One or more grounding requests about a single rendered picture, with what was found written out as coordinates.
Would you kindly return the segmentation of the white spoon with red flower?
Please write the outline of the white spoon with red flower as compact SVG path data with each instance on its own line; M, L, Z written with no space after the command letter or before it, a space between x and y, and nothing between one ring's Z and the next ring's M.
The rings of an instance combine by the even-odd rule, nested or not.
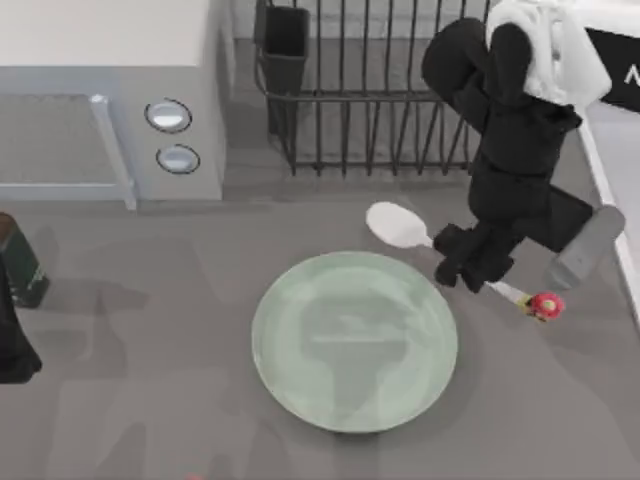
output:
M366 211L366 225L383 243L396 248L426 247L435 251L426 223L413 211L392 202L375 202ZM564 300L556 293L531 295L504 281L481 283L518 306L527 316L541 322L557 319L565 310Z

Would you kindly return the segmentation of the pale green plate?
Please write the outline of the pale green plate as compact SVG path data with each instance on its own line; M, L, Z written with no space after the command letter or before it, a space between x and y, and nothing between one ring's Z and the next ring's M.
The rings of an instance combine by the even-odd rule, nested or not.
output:
M315 427L372 434L434 405L459 353L438 289L394 258L339 251L279 276L256 308L251 351L265 389Z

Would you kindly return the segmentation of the black utensil cup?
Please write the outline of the black utensil cup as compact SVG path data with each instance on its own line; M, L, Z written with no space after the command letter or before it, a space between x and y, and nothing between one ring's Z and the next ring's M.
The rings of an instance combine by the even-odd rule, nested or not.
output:
M266 91L298 95L302 89L310 39L310 12L256 0L254 41Z

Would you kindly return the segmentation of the small round microwave knob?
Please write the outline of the small round microwave knob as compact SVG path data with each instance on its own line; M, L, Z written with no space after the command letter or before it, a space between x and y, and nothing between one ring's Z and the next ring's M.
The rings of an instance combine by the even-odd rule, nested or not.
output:
M159 149L155 159L160 168L173 175L189 175L195 172L201 164L198 153L191 147L182 144Z

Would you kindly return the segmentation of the large round microwave knob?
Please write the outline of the large round microwave knob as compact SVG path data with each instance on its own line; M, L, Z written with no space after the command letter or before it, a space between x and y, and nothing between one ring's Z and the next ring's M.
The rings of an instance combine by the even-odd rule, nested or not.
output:
M185 104L169 98L147 104L144 117L152 128L168 134L187 130L193 121L192 113Z

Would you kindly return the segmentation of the pale microwave oven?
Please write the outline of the pale microwave oven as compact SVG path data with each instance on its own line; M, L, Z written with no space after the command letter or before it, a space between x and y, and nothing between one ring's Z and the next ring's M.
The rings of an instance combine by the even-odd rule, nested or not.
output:
M107 96L142 201L222 197L222 103L234 82L230 0L0 0L0 94ZM147 104L185 104L190 127L152 128ZM173 175L159 149L182 144L200 167Z

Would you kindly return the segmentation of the microwave glass door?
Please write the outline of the microwave glass door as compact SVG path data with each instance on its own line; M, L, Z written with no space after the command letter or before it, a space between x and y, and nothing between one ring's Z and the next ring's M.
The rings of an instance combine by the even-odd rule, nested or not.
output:
M84 95L0 94L0 200L122 200L94 107Z

